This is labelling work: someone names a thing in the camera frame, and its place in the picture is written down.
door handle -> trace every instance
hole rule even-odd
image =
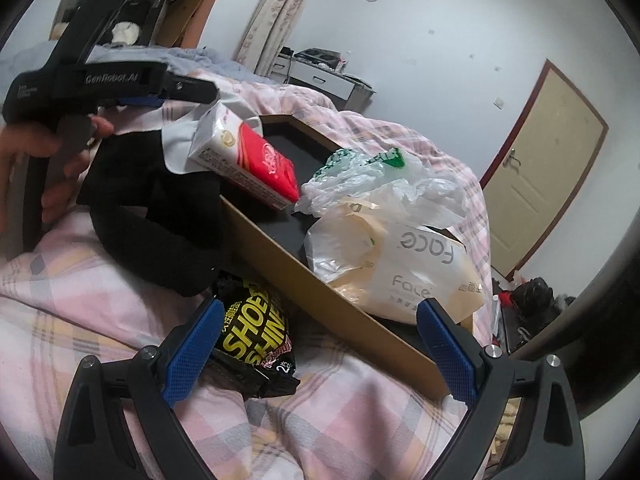
[[[507,156],[507,158],[504,159],[504,162],[502,163],[502,166],[504,168],[510,166],[511,165],[511,161],[517,162],[518,163],[518,168],[520,166],[522,166],[522,163],[516,158],[516,149],[515,148],[511,149],[511,151],[509,152],[509,155]]]

wooden door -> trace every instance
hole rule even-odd
[[[591,169],[606,131],[597,111],[547,61],[492,164],[494,172],[483,178],[492,266],[503,276],[519,269],[558,223]]]

screw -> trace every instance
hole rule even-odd
[[[487,345],[484,347],[484,353],[489,357],[497,359],[502,356],[502,349],[497,345]]]
[[[86,357],[83,357],[82,360],[80,361],[80,366],[82,368],[91,368],[93,365],[95,365],[95,362],[98,359],[96,359],[95,355],[87,355]]]
[[[558,368],[560,366],[560,358],[557,355],[549,354],[546,356],[546,362],[549,363],[553,368]]]
[[[145,346],[140,351],[140,354],[142,355],[142,358],[145,361],[148,361],[149,359],[153,359],[154,357],[156,357],[156,355],[158,355],[158,347],[157,346]]]

door frame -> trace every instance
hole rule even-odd
[[[525,263],[527,263],[530,257],[533,256],[533,253],[535,253],[540,248],[540,245],[542,245],[542,242],[545,241],[546,237],[548,237],[551,231],[556,227],[556,225],[562,218],[562,215],[564,215],[566,210],[569,209],[571,202],[574,201],[575,196],[580,191],[582,184],[584,183],[584,181],[587,178],[587,175],[591,171],[591,168],[593,167],[593,163],[595,162],[596,157],[600,153],[602,143],[604,142],[607,132],[609,131],[609,125],[605,122],[605,120],[598,113],[598,111],[593,107],[593,105],[589,102],[589,100],[585,97],[585,95],[582,92],[580,92],[580,90],[578,90],[578,88],[571,82],[571,80],[556,65],[554,65],[551,61],[547,59],[545,61],[545,65],[542,67],[542,72],[540,72],[540,76],[536,81],[536,85],[533,87],[533,90],[531,91],[531,95],[529,96],[527,103],[524,105],[524,108],[522,109],[522,112],[518,117],[518,120],[513,125],[513,128],[511,129],[509,135],[507,136],[507,139],[504,141],[504,144],[498,151],[498,154],[495,156],[494,160],[489,165],[489,168],[486,170],[486,172],[480,179],[480,187],[482,189],[486,187],[486,185],[489,183],[489,180],[491,180],[491,177],[494,176],[494,173],[498,170],[503,160],[509,154],[511,145],[516,140],[516,137],[520,133],[520,130],[522,129],[525,121],[529,117],[529,113],[531,112],[531,109],[533,108],[533,105],[536,102],[536,99],[538,98],[540,91],[542,90],[542,85],[545,82],[546,76],[549,74],[549,71],[551,70],[553,70],[556,74],[558,74],[560,76],[560,79],[562,79],[562,81],[567,83],[571,87],[571,89],[578,94],[580,99],[582,99],[582,101],[587,105],[587,107],[593,113],[593,115],[595,115],[598,118],[598,120],[600,121],[600,124],[602,124],[602,133],[600,134],[600,138],[596,143],[595,149],[593,150],[593,153],[591,154],[591,158],[587,162],[587,165],[584,168],[584,171],[580,175],[580,178],[578,179],[578,182],[576,183],[575,187],[572,189],[572,192],[569,193],[569,196],[564,201],[564,204],[562,204],[562,207],[560,208],[560,211],[558,211],[558,214],[554,217],[554,219],[548,225],[546,230],[540,235],[540,238],[538,238],[536,243],[533,244],[533,246],[530,248],[527,254],[525,254],[524,257],[516,264],[516,266],[513,267],[513,269],[511,269],[511,272],[509,272],[508,275],[505,276],[505,278],[509,281],[513,279],[513,273],[516,270],[521,269],[522,266]]]

blue gripper pad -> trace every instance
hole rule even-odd
[[[174,354],[166,368],[166,380],[162,397],[172,408],[191,393],[209,354],[213,350],[225,319],[225,308],[220,300],[211,303],[197,320],[184,343]]]
[[[436,311],[424,300],[416,311],[417,328],[422,341],[444,377],[451,395],[473,406],[478,398],[474,368]]]
[[[161,107],[162,104],[164,104],[164,99],[156,97],[155,95],[144,97],[121,97],[118,101],[123,106],[151,106],[153,108]]]

